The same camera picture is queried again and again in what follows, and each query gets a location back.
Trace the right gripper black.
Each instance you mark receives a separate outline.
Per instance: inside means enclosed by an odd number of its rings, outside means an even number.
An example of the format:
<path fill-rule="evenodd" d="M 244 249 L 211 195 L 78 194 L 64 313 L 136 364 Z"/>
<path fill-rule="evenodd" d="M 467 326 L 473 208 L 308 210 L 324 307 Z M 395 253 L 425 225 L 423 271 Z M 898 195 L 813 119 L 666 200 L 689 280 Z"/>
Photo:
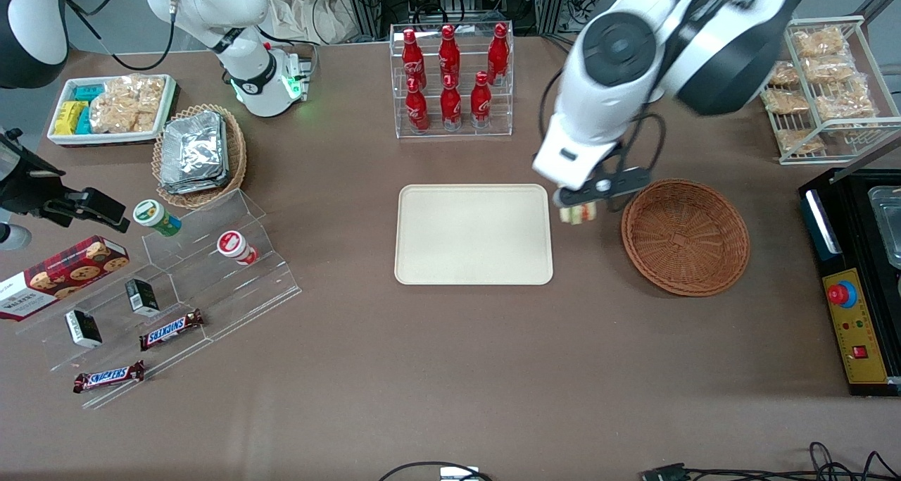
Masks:
<path fill-rule="evenodd" d="M 2 209 L 46 218 L 64 228 L 84 219 L 120 233 L 129 230 L 125 205 L 98 189 L 65 188 L 65 172 L 20 144 L 22 135 L 20 129 L 2 130 Z"/>

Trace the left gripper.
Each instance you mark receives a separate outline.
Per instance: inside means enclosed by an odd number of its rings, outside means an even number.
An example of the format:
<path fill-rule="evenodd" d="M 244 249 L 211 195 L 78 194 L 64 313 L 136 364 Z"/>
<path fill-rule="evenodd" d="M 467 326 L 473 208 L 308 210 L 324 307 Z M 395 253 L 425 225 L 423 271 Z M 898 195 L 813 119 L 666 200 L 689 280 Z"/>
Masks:
<path fill-rule="evenodd" d="M 641 167 L 621 170 L 621 172 L 615 172 L 615 170 L 608 172 L 601 169 L 596 179 L 598 179 L 596 180 L 596 189 L 557 189 L 554 192 L 553 201 L 559 211 L 569 211 L 569 208 L 595 203 L 600 199 L 612 199 L 639 192 L 650 184 L 650 172 Z"/>

